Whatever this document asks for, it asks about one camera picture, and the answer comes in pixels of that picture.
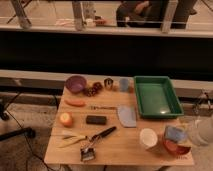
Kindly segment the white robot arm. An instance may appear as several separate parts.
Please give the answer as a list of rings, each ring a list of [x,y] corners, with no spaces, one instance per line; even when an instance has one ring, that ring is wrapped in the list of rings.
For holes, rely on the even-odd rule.
[[[208,146],[213,143],[213,116],[190,122],[187,126],[187,135],[196,146]]]

